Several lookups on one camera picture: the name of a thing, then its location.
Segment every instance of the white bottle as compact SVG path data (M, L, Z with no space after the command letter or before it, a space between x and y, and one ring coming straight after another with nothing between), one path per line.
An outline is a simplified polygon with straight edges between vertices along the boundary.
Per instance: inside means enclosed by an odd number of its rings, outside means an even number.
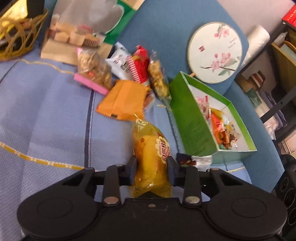
M277 46L280 46L281 43L283 43L285 41L285 37L287 36L288 32L284 32L284 33L281 33L277 38L276 40L274 41L274 43L277 45Z

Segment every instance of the red snack bag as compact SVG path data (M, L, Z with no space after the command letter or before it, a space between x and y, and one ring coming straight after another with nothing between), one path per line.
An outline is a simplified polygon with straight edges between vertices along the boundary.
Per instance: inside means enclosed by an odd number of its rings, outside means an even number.
M148 52L141 45L138 45L136 49L136 52L132 56L128 56L126 61L130 67L134 81L148 86L149 77L147 69L150 60Z

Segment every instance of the yellow decorative trim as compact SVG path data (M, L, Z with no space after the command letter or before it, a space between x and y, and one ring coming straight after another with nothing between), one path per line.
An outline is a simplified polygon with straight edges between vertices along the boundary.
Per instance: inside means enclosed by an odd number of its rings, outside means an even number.
M31 156L27 156L27 155L20 153L19 151L11 148L10 146L8 146L2 142L0 142L0 147L2 147L4 150L6 150L14 155L17 155L18 157L20 157L26 161L32 161L37 164L41 164L41 165L45 165L45 166L53 166L53 167L57 167L57 168L73 169L73 170L77 170L77 171L84 169L84 167L80 167L80 166L76 166L76 165L54 162L54 161L47 161L47 160L42 160L42 159L37 159L37 158L31 157Z
M72 72L72 71L62 70L62 69L58 68L57 66L55 66L55 65L53 65L53 64L49 64L49 63L42 62L42 61L27 61L27 60L25 60L25 59L23 59L23 58L21 58L21 59L17 59L17 60L15 60L15 61L16 61L16 62L18 62L18 61L22 61L22 62L24 62L24 63L26 63L26 64L40 64L40 65L47 65L47 66L49 66L49 67L51 67L51 68L57 70L58 72L60 72L60 73L62 73L62 74L71 74L71 75L74 75L74 74L75 74L75 73Z
M228 173L231 173L231 172L236 172L236 171L240 171L240 170L243 170L245 169L246 167L241 167L241 168L238 168L238 169L234 169L234 170L231 170L231 171L227 171Z

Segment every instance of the white plastic roll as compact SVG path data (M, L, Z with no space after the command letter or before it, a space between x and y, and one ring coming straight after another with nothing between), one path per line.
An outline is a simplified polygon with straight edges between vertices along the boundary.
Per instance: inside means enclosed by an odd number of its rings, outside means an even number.
M269 33L261 26L257 25L248 35L249 49L246 53L246 57L242 63L241 68L248 64L257 54L263 49L263 47L270 40Z

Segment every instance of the cherry blossom branch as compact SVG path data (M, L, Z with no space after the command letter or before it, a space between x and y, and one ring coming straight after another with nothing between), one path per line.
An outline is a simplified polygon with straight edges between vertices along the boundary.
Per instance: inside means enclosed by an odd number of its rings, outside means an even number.
M210 69L211 67L201 67L202 69ZM228 69L228 70L231 70L231 71L235 71L235 69L229 69L229 68L225 68L225 67L222 67L222 66L219 66L219 68L221 69Z

